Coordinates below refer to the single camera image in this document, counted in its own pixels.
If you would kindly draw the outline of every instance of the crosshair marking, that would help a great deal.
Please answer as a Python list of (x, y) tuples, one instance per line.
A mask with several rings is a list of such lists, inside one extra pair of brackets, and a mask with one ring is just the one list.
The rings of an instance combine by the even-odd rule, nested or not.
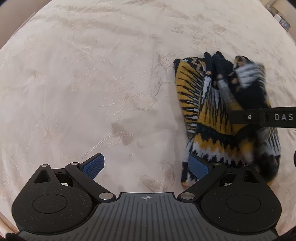
[(147, 200), (149, 200), (150, 198), (152, 198), (152, 197), (150, 197), (150, 196), (148, 196), (148, 195), (145, 195), (144, 197), (142, 197), (143, 199), (145, 199), (146, 201)]

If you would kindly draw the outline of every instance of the bedsheet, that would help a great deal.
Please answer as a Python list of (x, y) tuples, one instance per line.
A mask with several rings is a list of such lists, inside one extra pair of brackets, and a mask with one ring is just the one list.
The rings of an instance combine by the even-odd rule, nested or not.
[[(274, 107), (296, 105), (296, 47), (258, 0), (52, 0), (0, 50), (1, 233), (41, 164), (96, 153), (120, 192), (176, 194), (187, 143), (173, 60), (221, 51), (262, 62)], [(296, 134), (279, 129), (280, 234), (296, 225)]]

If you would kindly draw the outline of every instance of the circular pad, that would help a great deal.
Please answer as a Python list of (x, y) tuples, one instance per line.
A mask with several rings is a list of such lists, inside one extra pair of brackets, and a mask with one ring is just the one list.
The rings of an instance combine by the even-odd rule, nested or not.
[(65, 208), (67, 199), (58, 194), (46, 194), (38, 197), (33, 202), (33, 207), (40, 213), (57, 213)]
[(226, 204), (237, 213), (253, 213), (261, 206), (258, 198), (249, 194), (234, 194), (227, 199)]

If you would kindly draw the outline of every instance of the wall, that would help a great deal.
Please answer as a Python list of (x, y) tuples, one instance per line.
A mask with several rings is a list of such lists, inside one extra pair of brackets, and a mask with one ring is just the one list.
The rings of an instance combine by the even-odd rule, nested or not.
[(277, 0), (270, 0), (269, 3), (268, 3), (268, 5), (269, 5), (269, 6), (272, 6), (276, 1), (277, 1)]
[(34, 12), (50, 0), (7, 0), (0, 6), (0, 49)]
[(290, 24), (289, 33), (296, 40), (296, 9), (287, 0), (277, 0), (273, 7), (278, 10)]
[(266, 5), (269, 3), (269, 0), (260, 0), (260, 2), (263, 4), (263, 5)]

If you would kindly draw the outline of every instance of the blue gripper pad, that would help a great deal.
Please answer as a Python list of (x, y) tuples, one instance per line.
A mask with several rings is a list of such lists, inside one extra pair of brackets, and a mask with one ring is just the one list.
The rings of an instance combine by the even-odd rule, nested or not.
[(104, 156), (101, 153), (97, 153), (90, 159), (79, 165), (79, 169), (87, 175), (89, 178), (94, 179), (96, 175), (103, 170), (105, 164)]
[(193, 154), (188, 158), (189, 170), (200, 180), (213, 168), (210, 163)]

